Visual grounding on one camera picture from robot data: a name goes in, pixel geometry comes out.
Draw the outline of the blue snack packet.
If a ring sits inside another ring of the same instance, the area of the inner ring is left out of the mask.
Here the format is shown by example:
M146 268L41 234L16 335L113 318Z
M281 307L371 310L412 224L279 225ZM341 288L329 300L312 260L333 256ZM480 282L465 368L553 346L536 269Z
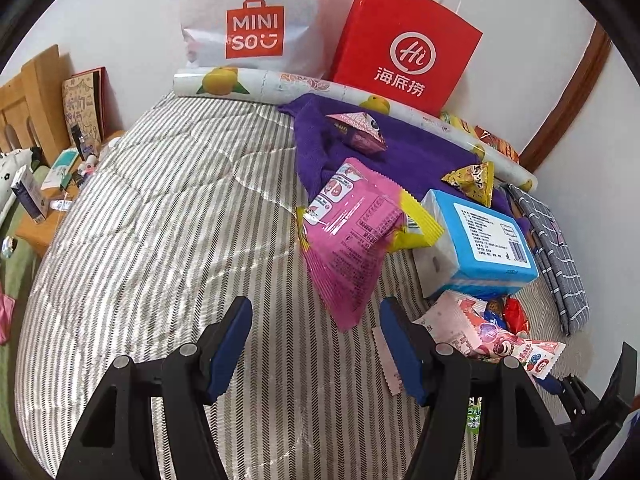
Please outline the blue snack packet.
M507 330L508 326L504 320L503 309L504 301L502 298L488 300L483 313L484 319L487 322L495 324L495 326L498 326L502 330Z

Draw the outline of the panda print snack packet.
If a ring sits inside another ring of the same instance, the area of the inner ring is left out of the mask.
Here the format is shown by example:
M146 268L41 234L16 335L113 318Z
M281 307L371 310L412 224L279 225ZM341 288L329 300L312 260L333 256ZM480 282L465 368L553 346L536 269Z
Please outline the panda print snack packet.
M354 150L366 155L387 150L380 126L368 113L337 113L329 114L326 118L341 133L343 142Z

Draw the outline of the white spotted plush pillow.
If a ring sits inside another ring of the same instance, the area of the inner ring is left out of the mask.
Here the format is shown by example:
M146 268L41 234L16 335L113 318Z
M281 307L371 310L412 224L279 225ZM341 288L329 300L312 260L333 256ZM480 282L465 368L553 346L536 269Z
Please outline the white spotted plush pillow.
M32 151L28 148L18 148L12 152L2 154L0 159L0 226L15 202L15 195L11 185L17 170L32 164Z

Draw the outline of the yellow triangle snack packet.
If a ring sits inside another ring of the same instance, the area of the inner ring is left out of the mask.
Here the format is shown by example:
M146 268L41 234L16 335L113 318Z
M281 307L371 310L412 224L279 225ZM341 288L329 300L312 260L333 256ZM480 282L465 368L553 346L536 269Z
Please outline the yellow triangle snack packet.
M494 194L495 165L492 162L481 162L465 166L445 174L442 182L456 188L470 200L490 207Z

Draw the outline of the green snack packet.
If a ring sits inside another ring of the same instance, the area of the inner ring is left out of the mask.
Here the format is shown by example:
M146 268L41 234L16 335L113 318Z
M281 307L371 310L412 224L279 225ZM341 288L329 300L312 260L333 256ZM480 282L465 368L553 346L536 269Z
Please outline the green snack packet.
M466 426L471 434L478 434L480 421L482 420L482 398L469 398L468 411L466 412Z

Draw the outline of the pink yellow snack packet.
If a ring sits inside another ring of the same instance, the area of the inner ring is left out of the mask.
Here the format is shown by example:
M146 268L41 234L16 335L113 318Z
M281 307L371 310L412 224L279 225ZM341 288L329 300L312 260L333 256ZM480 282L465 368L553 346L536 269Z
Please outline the pink yellow snack packet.
M386 254L432 247L444 234L408 191L352 157L296 210L296 223L309 277L341 332L360 322Z

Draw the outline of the white Miniso plastic bag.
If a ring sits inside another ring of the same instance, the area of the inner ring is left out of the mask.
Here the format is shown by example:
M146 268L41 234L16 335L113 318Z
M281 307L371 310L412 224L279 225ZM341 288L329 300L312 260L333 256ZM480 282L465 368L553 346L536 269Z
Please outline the white Miniso plastic bag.
M179 16L190 67L311 77L329 69L326 0L179 0Z

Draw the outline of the brown wooden door frame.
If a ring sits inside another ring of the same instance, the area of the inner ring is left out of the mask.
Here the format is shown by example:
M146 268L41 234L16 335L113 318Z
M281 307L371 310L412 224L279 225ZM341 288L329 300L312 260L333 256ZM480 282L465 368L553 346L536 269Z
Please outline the brown wooden door frame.
M521 165L532 174L551 154L586 104L611 49L611 38L600 23L594 24L586 50L559 101L520 155Z

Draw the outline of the small red snack packet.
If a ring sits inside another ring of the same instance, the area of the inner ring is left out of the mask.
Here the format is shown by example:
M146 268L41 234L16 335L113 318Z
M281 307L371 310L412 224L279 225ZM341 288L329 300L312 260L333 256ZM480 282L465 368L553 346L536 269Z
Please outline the small red snack packet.
M527 337L530 332L529 319L521 303L515 297L508 297L504 302L503 319L506 328L519 337Z

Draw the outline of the red Haidilao paper bag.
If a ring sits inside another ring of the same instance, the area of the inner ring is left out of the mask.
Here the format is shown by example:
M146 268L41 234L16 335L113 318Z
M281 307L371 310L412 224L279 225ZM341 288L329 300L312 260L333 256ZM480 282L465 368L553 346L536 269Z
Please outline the red Haidilao paper bag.
M459 15L461 0L354 0L330 81L438 115L483 33Z

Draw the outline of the grey checked fabric bundle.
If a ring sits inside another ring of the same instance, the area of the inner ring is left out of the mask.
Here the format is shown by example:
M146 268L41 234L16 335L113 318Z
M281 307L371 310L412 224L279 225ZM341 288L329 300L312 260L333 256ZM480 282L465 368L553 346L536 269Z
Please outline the grey checked fabric bundle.
M512 204L529 222L533 255L558 310L565 337L579 333L588 323L590 307L582 277L565 237L549 207L513 184L504 186Z

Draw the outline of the pink bear snack packet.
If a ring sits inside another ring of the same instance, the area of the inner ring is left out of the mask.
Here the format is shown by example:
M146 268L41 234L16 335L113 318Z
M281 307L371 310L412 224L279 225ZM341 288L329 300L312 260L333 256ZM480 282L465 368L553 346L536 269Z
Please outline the pink bear snack packet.
M487 321L480 322L475 330L480 337L480 345L474 350L477 356L495 362L513 356L534 379L546 378L565 349L562 342L523 338Z

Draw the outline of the blue tissue box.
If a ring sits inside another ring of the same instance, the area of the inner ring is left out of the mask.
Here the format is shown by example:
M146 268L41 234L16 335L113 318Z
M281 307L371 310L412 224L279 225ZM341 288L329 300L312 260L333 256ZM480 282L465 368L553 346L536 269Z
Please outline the blue tissue box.
M413 249L422 297L445 290L481 300L510 296L538 278L520 227L509 216L457 196L431 190L422 206L444 234L432 247Z

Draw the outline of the striped quilted mattress cover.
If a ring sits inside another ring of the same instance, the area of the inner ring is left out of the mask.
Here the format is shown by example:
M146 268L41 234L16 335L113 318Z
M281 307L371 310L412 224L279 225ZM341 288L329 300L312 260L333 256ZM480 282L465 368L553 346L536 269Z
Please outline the striped quilted mattress cover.
M337 102L164 96L117 142L66 214L32 284L15 416L56 474L107 367L167 356L248 298L253 324L228 390L206 414L235 479L399 479L425 411L386 385L372 338L395 296L426 308L410 252L385 258L360 323L338 330L300 251L296 208L347 157L323 140L310 175L297 119Z

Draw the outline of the orange chips bag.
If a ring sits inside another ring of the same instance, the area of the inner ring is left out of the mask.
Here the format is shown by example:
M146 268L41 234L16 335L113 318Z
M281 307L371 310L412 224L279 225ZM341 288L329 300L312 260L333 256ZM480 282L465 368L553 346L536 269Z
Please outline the orange chips bag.
M482 128L481 126L475 126L474 132L476 136L485 144L491 146L497 152L506 156L506 158L511 159L512 162L518 164L520 162L520 156L518 156L518 152L514 150L513 146L506 140L500 138L500 136L495 136L489 130Z

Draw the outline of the strawberry candy bag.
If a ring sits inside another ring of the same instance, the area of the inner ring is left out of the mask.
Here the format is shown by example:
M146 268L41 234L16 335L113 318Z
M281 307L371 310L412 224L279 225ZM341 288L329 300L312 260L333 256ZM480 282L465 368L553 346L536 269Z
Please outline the strawberry candy bag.
M405 391L423 405L428 388L423 385L422 367L427 359L419 356L419 349L449 344L462 356L472 356L480 345L475 327L485 321L485 307L484 300L446 290L424 315L402 324L406 318L404 307L395 297L383 299L380 322L372 334L390 393L397 396Z

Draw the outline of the wooden headboard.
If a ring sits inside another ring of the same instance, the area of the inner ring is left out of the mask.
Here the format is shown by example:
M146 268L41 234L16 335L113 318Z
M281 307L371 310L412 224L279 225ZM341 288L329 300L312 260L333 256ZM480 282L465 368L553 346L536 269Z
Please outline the wooden headboard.
M1 87L1 151L40 148L51 166L70 146L63 113L66 75L58 45L43 50Z

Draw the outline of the yellow chips bag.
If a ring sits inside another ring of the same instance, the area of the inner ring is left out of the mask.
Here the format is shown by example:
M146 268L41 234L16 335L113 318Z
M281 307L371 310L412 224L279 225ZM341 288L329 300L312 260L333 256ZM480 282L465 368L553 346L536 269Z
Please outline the yellow chips bag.
M446 122L446 124L450 125L451 127L464 131L465 133L469 134L473 138L476 138L475 127L473 125L470 125L464 119L456 116L455 114L451 114L446 110L442 110L440 112L439 118L443 122Z

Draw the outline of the purple towel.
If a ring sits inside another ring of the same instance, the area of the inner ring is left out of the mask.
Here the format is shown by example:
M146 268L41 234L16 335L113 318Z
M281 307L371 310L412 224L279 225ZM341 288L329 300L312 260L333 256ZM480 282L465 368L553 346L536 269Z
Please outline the purple towel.
M295 168L309 198L321 191L349 157L390 178L416 200L423 200L432 188L462 198L464 194L442 177L480 161L439 136L377 112L371 116L381 127L387 148L374 155L362 154L344 142L344 136L329 118L331 114L357 113L360 108L324 96L307 93L281 105L279 110L292 117Z

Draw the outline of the lemon print paper roll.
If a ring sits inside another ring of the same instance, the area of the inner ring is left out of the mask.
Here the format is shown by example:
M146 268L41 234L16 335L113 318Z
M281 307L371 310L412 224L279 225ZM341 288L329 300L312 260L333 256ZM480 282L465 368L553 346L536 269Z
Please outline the lemon print paper roll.
M484 162L492 162L496 177L501 181L512 183L525 192L535 191L538 185L537 178L529 170L462 129L411 106L387 101L344 84L256 68L185 68L175 73L172 91L176 96L202 96L269 105L288 104L307 93L350 105L374 103L377 112L439 136L477 155Z

